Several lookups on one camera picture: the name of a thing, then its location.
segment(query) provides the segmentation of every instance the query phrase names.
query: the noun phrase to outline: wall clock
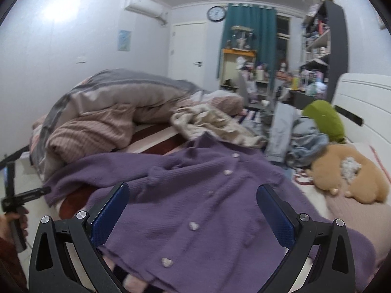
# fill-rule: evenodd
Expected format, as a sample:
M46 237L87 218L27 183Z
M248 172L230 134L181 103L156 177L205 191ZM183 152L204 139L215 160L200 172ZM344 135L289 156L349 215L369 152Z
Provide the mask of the wall clock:
M214 6L207 12L207 17L212 22L221 22L225 19L227 11L222 6Z

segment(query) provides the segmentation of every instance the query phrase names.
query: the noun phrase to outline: blue gripper pad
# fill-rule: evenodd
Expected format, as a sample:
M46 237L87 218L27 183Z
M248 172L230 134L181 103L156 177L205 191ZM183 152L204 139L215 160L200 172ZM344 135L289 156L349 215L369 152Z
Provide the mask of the blue gripper pad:
M122 184L112 196L100 214L91 225L91 242L94 246L104 244L120 218L129 201L130 190L127 184Z
M294 226L263 185L257 189L257 204L280 246L291 249L295 243Z

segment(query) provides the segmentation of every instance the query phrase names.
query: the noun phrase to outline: white door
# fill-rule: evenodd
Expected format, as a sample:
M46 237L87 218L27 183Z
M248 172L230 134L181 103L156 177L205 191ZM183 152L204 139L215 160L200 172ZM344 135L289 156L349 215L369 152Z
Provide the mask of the white door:
M203 88L206 22L174 24L170 77L186 79Z

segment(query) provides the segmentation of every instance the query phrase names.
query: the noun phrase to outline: hand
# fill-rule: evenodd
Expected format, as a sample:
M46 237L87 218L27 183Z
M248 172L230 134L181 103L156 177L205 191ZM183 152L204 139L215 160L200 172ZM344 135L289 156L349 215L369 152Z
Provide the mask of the hand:
M7 242L13 244L14 240L12 239L11 229L9 223L15 219L20 219L20 227L22 228L23 235L26 237L29 233L27 232L27 216L29 211L25 209L25 214L22 217L16 212L9 212L4 215L0 215L0 238L3 238Z

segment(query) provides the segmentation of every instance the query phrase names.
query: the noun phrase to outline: teal curtain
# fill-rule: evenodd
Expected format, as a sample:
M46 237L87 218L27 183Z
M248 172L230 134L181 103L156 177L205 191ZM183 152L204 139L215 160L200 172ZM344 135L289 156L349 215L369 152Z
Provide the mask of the teal curtain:
M254 29L256 39L253 41L253 48L257 51L256 62L267 63L270 72L270 89L273 89L276 68L277 12L274 8L244 5L249 4L230 3L228 5L218 58L220 59L221 49L225 48L227 40L232 39L231 27L233 25ZM217 77L219 72L220 60L218 61Z

